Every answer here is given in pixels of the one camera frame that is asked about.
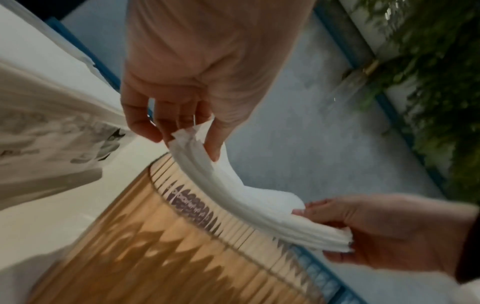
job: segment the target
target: human hand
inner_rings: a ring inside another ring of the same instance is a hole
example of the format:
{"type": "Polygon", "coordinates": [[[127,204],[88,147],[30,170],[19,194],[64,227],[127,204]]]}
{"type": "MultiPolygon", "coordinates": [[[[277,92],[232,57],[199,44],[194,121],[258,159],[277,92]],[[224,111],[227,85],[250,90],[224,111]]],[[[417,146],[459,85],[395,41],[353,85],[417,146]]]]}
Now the human hand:
{"type": "Polygon", "coordinates": [[[354,252],[324,252],[333,262],[454,276],[476,206],[403,194],[352,195],[294,210],[311,221],[348,226],[354,252]]]}
{"type": "Polygon", "coordinates": [[[154,142],[215,119],[212,160],[265,96],[315,0],[130,0],[121,103],[128,126],[154,142]],[[154,126],[147,117],[155,99],[154,126]]]}

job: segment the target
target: gray floor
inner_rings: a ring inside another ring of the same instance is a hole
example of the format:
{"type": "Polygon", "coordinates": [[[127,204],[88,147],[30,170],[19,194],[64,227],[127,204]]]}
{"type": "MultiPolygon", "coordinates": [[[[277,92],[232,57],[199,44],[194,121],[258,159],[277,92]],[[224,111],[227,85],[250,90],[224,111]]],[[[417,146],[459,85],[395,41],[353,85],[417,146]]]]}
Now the gray floor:
{"type": "MultiPolygon", "coordinates": [[[[125,57],[126,0],[89,0],[63,23],[114,73],[125,57]]],[[[255,187],[294,192],[304,201],[338,194],[440,193],[377,106],[327,106],[347,62],[312,18],[271,92],[227,143],[234,169],[255,187]]],[[[447,303],[455,284],[436,275],[331,268],[367,302],[447,303]]]]}

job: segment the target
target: dark sleeve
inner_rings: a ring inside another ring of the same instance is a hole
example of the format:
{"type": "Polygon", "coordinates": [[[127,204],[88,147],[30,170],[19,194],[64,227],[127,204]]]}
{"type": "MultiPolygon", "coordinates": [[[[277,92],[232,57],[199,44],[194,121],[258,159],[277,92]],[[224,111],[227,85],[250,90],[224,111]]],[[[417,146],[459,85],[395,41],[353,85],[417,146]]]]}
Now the dark sleeve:
{"type": "Polygon", "coordinates": [[[480,278],[480,216],[466,237],[455,278],[462,284],[480,278]]]}

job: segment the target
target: ribbed wooden container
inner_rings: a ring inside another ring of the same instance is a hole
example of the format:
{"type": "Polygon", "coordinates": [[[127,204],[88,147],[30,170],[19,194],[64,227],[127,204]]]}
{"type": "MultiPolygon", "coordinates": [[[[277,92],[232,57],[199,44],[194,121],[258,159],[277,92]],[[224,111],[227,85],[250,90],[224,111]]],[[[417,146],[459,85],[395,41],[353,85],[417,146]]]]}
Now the ribbed wooden container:
{"type": "Polygon", "coordinates": [[[205,197],[166,154],[41,278],[28,303],[300,304],[323,297],[285,244],[205,197]]]}

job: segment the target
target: white paper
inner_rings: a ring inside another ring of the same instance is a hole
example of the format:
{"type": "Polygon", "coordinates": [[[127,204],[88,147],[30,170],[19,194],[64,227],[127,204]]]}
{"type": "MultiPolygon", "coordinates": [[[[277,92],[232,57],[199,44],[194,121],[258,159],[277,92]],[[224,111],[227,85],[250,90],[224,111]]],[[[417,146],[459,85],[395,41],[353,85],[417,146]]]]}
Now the white paper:
{"type": "Polygon", "coordinates": [[[232,169],[225,145],[213,163],[203,142],[211,122],[173,134],[170,152],[182,171],[215,203],[246,223],[287,242],[312,249],[349,252],[352,234],[292,215],[304,208],[294,194],[246,187],[232,169]]]}

